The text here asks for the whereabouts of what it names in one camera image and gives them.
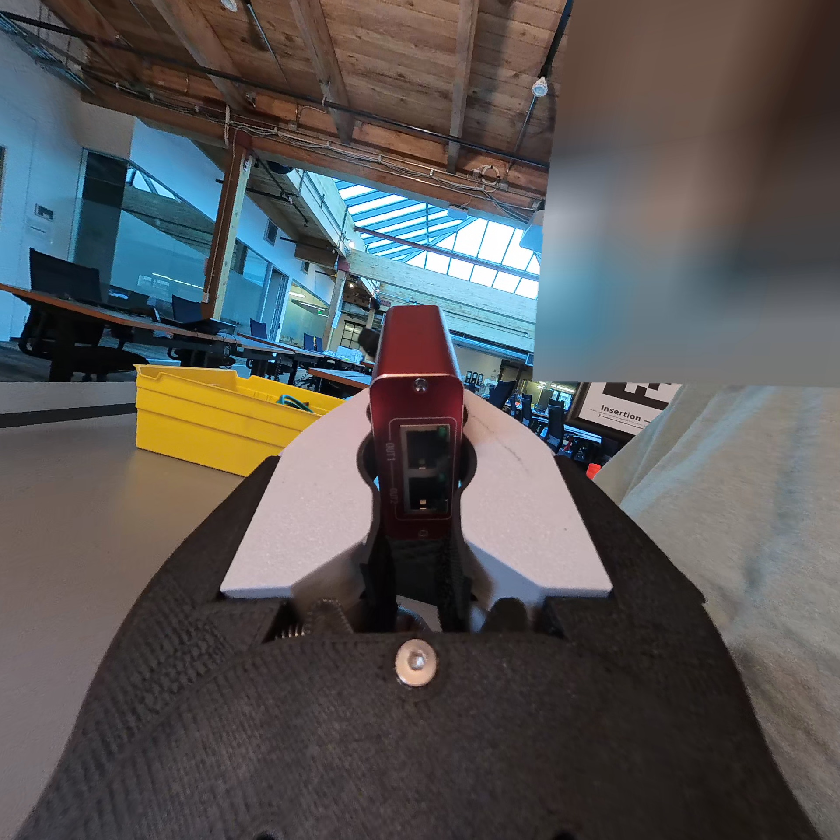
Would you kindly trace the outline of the wooden support post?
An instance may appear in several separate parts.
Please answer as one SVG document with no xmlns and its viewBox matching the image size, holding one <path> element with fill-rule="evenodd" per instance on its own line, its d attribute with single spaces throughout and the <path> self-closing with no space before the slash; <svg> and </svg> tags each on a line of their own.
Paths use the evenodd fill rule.
<svg viewBox="0 0 840 840">
<path fill-rule="evenodd" d="M 238 223 L 253 160 L 252 149 L 242 143 L 234 143 L 229 151 L 213 228 L 212 244 L 205 267 L 202 301 L 204 319 L 222 318 L 224 298 L 235 252 Z"/>
</svg>

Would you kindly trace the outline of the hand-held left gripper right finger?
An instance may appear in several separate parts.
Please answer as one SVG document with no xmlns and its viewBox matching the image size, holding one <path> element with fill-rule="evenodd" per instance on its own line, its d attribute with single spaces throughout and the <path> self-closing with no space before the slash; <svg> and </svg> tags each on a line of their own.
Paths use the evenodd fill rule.
<svg viewBox="0 0 840 840">
<path fill-rule="evenodd" d="M 455 632 L 527 633 L 554 599 L 608 602 L 613 583 L 549 447 L 478 395 L 464 395 L 454 534 L 466 615 Z"/>
</svg>

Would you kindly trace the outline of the red ethernet splitter box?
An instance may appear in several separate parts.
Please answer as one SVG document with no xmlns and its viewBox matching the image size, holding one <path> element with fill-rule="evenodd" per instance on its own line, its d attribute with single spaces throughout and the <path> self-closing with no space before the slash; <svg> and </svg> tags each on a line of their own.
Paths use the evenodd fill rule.
<svg viewBox="0 0 840 840">
<path fill-rule="evenodd" d="M 405 541 L 448 536 L 465 389 L 440 307 L 395 306 L 386 313 L 368 396 L 385 535 Z"/>
</svg>

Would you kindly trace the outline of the person's beige sweatshirt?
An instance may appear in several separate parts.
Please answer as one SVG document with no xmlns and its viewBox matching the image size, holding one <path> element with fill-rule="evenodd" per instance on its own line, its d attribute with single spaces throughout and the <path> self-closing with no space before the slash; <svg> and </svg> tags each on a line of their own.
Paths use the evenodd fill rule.
<svg viewBox="0 0 840 840">
<path fill-rule="evenodd" d="M 838 388 L 682 385 L 595 483 L 704 595 L 787 783 L 838 838 Z"/>
</svg>

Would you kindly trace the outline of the black office chair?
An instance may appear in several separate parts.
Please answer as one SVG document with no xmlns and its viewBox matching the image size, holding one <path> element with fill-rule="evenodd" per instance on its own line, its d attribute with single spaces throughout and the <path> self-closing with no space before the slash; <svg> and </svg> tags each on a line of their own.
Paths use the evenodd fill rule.
<svg viewBox="0 0 840 840">
<path fill-rule="evenodd" d="M 29 250 L 29 278 L 32 291 L 54 298 L 90 305 L 102 305 L 102 288 L 97 269 Z M 17 340 L 26 355 L 49 362 L 48 382 L 70 382 L 75 373 L 84 382 L 105 382 L 110 374 L 134 373 L 148 361 L 124 349 L 100 344 L 106 325 L 76 315 L 70 310 L 33 302 Z"/>
</svg>

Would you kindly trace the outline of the brown office desk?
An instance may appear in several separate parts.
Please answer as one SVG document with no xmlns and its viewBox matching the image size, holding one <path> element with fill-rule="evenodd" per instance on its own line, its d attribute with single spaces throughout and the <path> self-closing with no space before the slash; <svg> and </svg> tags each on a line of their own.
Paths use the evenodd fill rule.
<svg viewBox="0 0 840 840">
<path fill-rule="evenodd" d="M 160 348 L 183 366 L 218 367 L 231 363 L 238 347 L 229 335 L 193 332 L 151 318 L 2 284 L 2 292 L 29 305 L 17 347 L 49 362 L 47 381 L 104 382 L 110 374 L 128 373 L 147 364 L 126 345 Z"/>
</svg>

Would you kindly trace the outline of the black framed tag sign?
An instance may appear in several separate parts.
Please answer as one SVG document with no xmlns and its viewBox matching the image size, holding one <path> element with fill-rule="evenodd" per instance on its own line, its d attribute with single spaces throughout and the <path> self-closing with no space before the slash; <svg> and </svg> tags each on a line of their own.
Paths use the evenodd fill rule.
<svg viewBox="0 0 840 840">
<path fill-rule="evenodd" d="M 676 383 L 594 382 L 579 387 L 567 423 L 629 439 L 655 420 L 681 388 Z"/>
</svg>

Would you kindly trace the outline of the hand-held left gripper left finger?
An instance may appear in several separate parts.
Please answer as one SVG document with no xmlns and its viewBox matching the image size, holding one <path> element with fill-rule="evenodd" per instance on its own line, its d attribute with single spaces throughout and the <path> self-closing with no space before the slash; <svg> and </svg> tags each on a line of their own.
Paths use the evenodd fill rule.
<svg viewBox="0 0 840 840">
<path fill-rule="evenodd" d="M 358 393 L 282 450 L 223 579 L 223 595 L 288 599 L 301 618 L 316 602 L 331 600 L 361 628 L 361 564 L 377 507 L 360 466 L 371 435 L 369 406 L 368 393 Z"/>
</svg>

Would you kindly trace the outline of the yellow plastic bin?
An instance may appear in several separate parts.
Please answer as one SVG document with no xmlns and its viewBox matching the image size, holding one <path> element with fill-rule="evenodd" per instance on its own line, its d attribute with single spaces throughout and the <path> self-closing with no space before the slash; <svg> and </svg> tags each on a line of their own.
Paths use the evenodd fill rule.
<svg viewBox="0 0 840 840">
<path fill-rule="evenodd" d="M 136 446 L 248 476 L 342 401 L 236 371 L 138 364 Z"/>
</svg>

